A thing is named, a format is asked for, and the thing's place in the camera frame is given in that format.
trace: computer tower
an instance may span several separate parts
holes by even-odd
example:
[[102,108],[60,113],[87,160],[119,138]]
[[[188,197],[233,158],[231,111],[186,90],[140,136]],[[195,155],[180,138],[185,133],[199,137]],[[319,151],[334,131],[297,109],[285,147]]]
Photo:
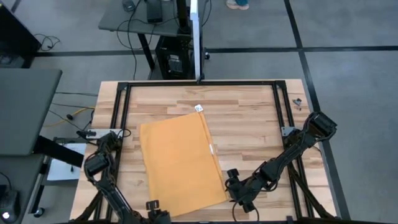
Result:
[[189,37],[159,38],[155,52],[164,80],[195,79],[190,41]]

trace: white pole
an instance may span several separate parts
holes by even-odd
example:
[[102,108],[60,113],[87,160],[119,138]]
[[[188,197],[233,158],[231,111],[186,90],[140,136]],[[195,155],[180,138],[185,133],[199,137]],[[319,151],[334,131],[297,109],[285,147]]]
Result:
[[195,78],[200,78],[200,23],[198,0],[191,0],[192,31],[193,31],[193,58],[195,61]]

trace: white label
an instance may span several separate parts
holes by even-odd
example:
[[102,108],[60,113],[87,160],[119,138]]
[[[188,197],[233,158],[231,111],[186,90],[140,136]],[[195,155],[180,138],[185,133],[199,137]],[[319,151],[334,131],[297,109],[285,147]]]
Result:
[[195,110],[196,110],[197,112],[201,112],[201,111],[203,111],[203,108],[201,107],[201,105],[196,105],[196,106],[195,106]]
[[209,144],[209,148],[210,148],[211,155],[214,155],[213,146],[211,146],[211,144]]

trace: orange envelope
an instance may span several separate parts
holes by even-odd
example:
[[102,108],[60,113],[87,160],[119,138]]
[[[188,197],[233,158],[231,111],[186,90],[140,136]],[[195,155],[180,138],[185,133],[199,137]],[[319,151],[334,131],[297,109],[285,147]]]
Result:
[[151,200],[172,217],[227,200],[203,112],[141,125]]

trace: yellow cable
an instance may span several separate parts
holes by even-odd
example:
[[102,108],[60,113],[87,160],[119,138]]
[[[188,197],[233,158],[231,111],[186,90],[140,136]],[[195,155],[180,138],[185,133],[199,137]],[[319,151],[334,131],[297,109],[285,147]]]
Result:
[[[88,107],[88,108],[82,108],[82,109],[80,109],[80,110],[77,110],[77,111],[73,112],[71,115],[74,116],[74,115],[79,114],[79,113],[81,113],[81,112],[83,112],[83,111],[85,111],[85,110],[88,110],[88,109],[95,109],[95,107],[92,107],[92,106],[91,106],[91,107]],[[54,126],[59,125],[59,124],[62,124],[62,123],[64,123],[64,122],[65,122],[65,119],[63,119],[63,120],[61,120],[61,121],[59,121],[59,122],[57,122],[57,123],[45,125],[44,127],[45,127],[45,128],[54,127]]]

